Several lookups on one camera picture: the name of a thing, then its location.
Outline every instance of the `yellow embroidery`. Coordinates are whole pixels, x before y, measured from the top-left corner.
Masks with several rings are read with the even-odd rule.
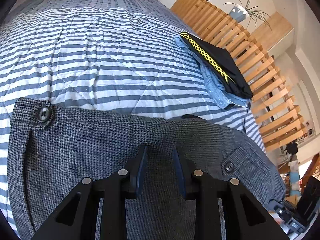
[[[180,35],[190,41],[191,45],[202,55],[204,58],[209,61],[209,63],[221,74],[222,77],[225,78],[227,84],[229,84],[228,78],[234,83],[232,78],[230,78],[227,73],[223,71],[223,69],[215,62],[215,60],[210,57],[208,53],[206,53],[189,35],[188,33],[180,33]]]

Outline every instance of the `folded black garment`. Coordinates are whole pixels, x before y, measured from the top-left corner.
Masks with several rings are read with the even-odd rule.
[[[190,33],[180,33],[183,41],[220,79],[227,93],[251,99],[252,91],[226,49],[218,48]]]
[[[264,207],[271,199],[283,200],[285,186],[277,168],[245,133],[191,115],[184,118],[18,99],[10,121],[8,187],[21,239],[30,240],[82,178],[102,179],[123,169],[141,145],[148,146],[148,164],[141,195],[126,201],[130,240],[194,239],[196,201],[180,195],[172,159],[175,146],[214,178],[238,178]]]

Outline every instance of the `bedspread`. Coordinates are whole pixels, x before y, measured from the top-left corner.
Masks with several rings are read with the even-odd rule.
[[[262,150],[250,110],[214,104],[193,57],[192,32],[157,0],[29,0],[0,27],[0,208],[14,230],[7,185],[9,123],[17,98],[64,107],[178,118],[244,131]]]

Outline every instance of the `light blue denim garment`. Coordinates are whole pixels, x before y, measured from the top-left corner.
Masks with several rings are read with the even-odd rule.
[[[221,109],[225,109],[228,105],[234,104],[241,107],[248,107],[248,103],[250,100],[243,99],[236,95],[227,93],[225,91],[224,85],[220,82],[219,78],[213,72],[211,68],[208,68],[205,63],[195,54],[188,45],[185,44],[183,39],[178,36],[176,37],[176,44],[180,48],[183,48],[186,52],[188,52],[191,56],[195,58],[197,62],[200,64],[200,71],[204,78],[204,85],[208,90],[208,93],[212,100],[217,104]]]

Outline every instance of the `metal screw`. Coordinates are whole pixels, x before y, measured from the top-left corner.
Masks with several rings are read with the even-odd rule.
[[[201,170],[195,170],[194,172],[193,172],[193,174],[195,175],[195,176],[202,176],[203,175],[203,171],[201,171]]]
[[[230,180],[230,182],[231,182],[232,185],[239,185],[239,183],[240,183],[239,179],[236,179],[236,178],[232,178]]]
[[[82,182],[82,184],[87,185],[91,182],[91,179],[90,178],[83,178],[81,182]]]
[[[121,175],[121,176],[124,176],[124,175],[128,174],[128,171],[126,169],[122,169],[122,170],[118,171],[118,174]]]

